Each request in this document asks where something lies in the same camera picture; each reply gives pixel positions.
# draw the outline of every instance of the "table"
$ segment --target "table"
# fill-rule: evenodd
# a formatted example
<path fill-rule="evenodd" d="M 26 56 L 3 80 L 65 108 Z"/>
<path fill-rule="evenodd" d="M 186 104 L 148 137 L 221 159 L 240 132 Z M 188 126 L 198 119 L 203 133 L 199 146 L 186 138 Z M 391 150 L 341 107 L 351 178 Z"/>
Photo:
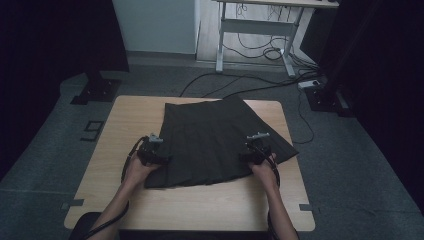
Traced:
<path fill-rule="evenodd" d="M 65 226 L 72 229 L 86 212 L 101 212 L 120 185 L 128 152 L 140 136 L 159 134 L 165 103 L 183 104 L 214 99 L 119 96 L 105 123 L 93 156 L 75 195 L 82 206 L 72 206 Z M 246 100 L 272 128 L 291 142 L 281 104 Z M 312 231 L 315 221 L 296 157 L 278 166 L 282 198 L 298 231 Z M 268 204 L 253 176 L 208 186 L 139 189 L 121 229 L 193 231 L 265 231 Z"/>
<path fill-rule="evenodd" d="M 285 49 L 281 49 L 281 56 L 286 66 L 289 77 L 293 78 L 296 73 L 293 70 L 292 63 L 289 59 L 290 49 L 293 45 L 294 37 L 296 36 L 299 27 L 300 19 L 302 18 L 305 7 L 310 8 L 337 8 L 337 2 L 328 2 L 328 0 L 215 0 L 222 2 L 221 22 L 219 31 L 219 44 L 216 54 L 216 72 L 223 71 L 224 49 L 223 41 L 226 32 L 231 33 L 248 33 L 274 36 L 288 36 L 288 42 Z M 225 17 L 227 3 L 243 3 L 243 4 L 261 4 L 261 5 L 276 5 L 299 7 L 296 20 L 294 22 L 271 22 L 271 21 L 253 21 L 245 19 L 228 19 Z"/>

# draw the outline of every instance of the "black pleated skirt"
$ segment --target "black pleated skirt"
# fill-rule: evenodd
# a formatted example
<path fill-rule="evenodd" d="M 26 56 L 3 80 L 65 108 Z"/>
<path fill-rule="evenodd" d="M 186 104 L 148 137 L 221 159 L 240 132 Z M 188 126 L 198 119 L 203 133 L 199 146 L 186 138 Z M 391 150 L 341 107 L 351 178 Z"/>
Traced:
<path fill-rule="evenodd" d="M 298 152 L 239 97 L 193 104 L 166 104 L 158 155 L 172 156 L 167 166 L 150 174 L 146 188 L 220 183 L 252 174 L 239 153 L 246 137 L 258 132 L 281 163 Z"/>

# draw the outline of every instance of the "power strip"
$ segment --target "power strip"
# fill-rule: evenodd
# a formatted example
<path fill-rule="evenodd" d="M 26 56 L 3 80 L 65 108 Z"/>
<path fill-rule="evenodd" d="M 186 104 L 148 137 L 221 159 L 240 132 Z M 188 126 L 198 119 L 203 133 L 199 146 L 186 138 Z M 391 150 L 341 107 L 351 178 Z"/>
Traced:
<path fill-rule="evenodd" d="M 303 88 L 307 88 L 307 87 L 315 87 L 315 86 L 319 86 L 321 83 L 318 82 L 317 80 L 312 80 L 312 81 L 307 81 L 307 82 L 300 82 L 298 83 L 298 87 L 299 89 L 303 89 Z"/>

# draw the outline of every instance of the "person's left hand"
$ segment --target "person's left hand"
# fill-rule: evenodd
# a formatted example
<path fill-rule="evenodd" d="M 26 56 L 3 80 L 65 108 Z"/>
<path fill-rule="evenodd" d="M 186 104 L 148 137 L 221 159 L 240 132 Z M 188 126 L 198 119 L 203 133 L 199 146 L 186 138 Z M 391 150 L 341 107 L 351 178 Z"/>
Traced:
<path fill-rule="evenodd" d="M 149 174 L 158 169 L 160 165 L 151 164 L 149 166 L 144 166 L 141 163 L 140 158 L 137 156 L 137 152 L 131 157 L 130 163 L 128 165 L 127 171 L 125 173 L 125 178 L 123 183 L 129 184 L 132 187 L 136 187 L 137 185 L 143 183 Z"/>

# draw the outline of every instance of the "person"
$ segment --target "person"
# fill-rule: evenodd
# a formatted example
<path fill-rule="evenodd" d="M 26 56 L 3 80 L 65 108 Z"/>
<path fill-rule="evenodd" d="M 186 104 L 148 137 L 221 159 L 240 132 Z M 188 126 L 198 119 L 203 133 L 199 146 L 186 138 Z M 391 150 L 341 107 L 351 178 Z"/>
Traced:
<path fill-rule="evenodd" d="M 272 161 L 275 161 L 276 155 L 273 153 L 270 158 Z M 99 213 L 100 216 L 99 214 L 93 213 L 82 216 L 78 221 L 74 231 L 71 233 L 70 239 L 81 239 L 81 237 L 84 236 L 84 233 L 87 233 L 88 230 L 95 229 L 122 213 L 134 190 L 137 187 L 142 186 L 147 176 L 149 176 L 152 171 L 158 169 L 159 167 L 159 165 L 154 164 L 150 166 L 144 166 L 135 152 L 132 155 L 126 170 L 125 178 L 111 202 L 101 214 Z M 249 167 L 252 169 L 253 174 L 261 182 L 265 190 L 269 205 L 269 215 L 271 218 L 272 226 L 278 238 L 280 240 L 298 240 L 297 232 L 293 227 L 286 208 L 284 207 L 279 186 L 277 185 L 276 177 L 271 169 L 269 162 L 263 161 L 263 163 L 260 165 L 249 163 Z M 82 218 L 90 218 L 91 221 L 95 221 L 94 225 L 91 227 L 87 226 L 87 221 L 82 220 Z M 117 235 L 119 222 L 120 220 L 103 229 L 102 231 L 94 234 L 88 239 L 113 240 Z"/>

